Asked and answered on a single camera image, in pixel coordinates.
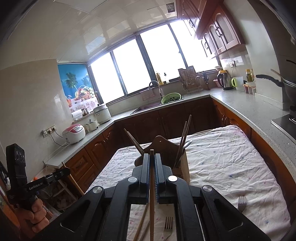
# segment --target faucet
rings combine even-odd
[[[159,83],[156,81],[156,80],[152,80],[152,81],[150,81],[150,83],[149,83],[149,85],[148,85],[148,87],[149,87],[149,90],[151,90],[151,83],[152,82],[156,82],[157,83],[157,85],[158,85],[158,88],[159,88],[159,94],[160,94],[160,97],[161,97],[161,99],[163,98],[163,96],[164,96],[164,94],[163,94],[163,90],[162,90],[162,88],[159,86]]]

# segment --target fork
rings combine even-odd
[[[237,209],[242,213],[247,205],[247,199],[245,196],[239,196]]]
[[[163,230],[163,241],[166,241],[173,232],[173,217],[165,218],[165,229]]]

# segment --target electric kettle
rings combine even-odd
[[[223,87],[224,90],[232,90],[232,84],[229,74],[226,70],[220,70],[217,75],[218,83]]]

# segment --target ceiling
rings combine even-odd
[[[176,17],[174,0],[39,0],[0,46],[0,69],[48,58],[87,62],[121,39]]]

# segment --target countertop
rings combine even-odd
[[[97,130],[88,133],[85,138],[78,143],[66,146],[45,164],[50,167],[60,168],[62,166],[62,161],[66,163],[84,146],[117,121],[206,97],[211,97],[217,100],[254,129],[281,158],[296,181],[296,144],[271,124],[272,119],[286,115],[288,114],[288,111],[283,111],[267,102],[255,98],[254,95],[245,94],[244,92],[239,92],[235,89],[224,91],[221,88],[213,88],[209,91],[204,90],[199,93],[185,94],[183,100],[156,106],[134,114],[131,113],[135,109],[112,116],[110,121],[99,125]]]

